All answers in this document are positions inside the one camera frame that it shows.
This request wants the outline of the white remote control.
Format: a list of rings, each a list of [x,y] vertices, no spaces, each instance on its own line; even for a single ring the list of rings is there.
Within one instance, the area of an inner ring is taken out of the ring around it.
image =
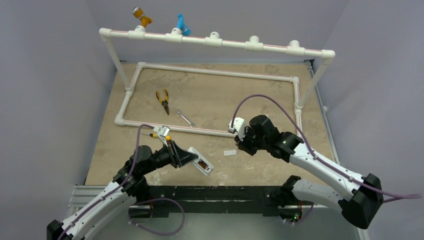
[[[194,165],[205,176],[209,176],[214,170],[214,166],[194,147],[189,147],[187,151],[197,155],[197,157],[191,161],[191,164]]]

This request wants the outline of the white battery compartment cover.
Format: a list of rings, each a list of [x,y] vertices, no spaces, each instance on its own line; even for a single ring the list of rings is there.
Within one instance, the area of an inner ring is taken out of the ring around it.
[[[234,156],[234,155],[237,154],[237,150],[236,149],[224,150],[223,154],[224,154],[224,156]]]

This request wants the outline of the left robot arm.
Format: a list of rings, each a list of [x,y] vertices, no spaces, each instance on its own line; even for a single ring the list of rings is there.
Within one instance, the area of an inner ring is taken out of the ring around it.
[[[134,154],[113,177],[112,181],[77,213],[47,225],[48,240],[86,240],[99,230],[113,215],[133,205],[152,208],[146,175],[167,165],[182,168],[197,162],[201,154],[192,148],[184,150],[170,140],[160,150],[152,151],[147,145],[138,145]]]

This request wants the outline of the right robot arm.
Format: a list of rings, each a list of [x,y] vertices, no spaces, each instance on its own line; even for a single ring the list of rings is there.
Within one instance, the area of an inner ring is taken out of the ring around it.
[[[300,167],[325,183],[292,177],[280,191],[282,200],[288,204],[300,200],[332,208],[350,224],[364,230],[383,204],[381,180],[377,176],[372,173],[363,176],[309,149],[298,135],[280,132],[266,115],[255,116],[250,122],[237,117],[228,124],[228,132],[235,135],[239,150],[251,156],[259,150],[267,151],[274,158]]]

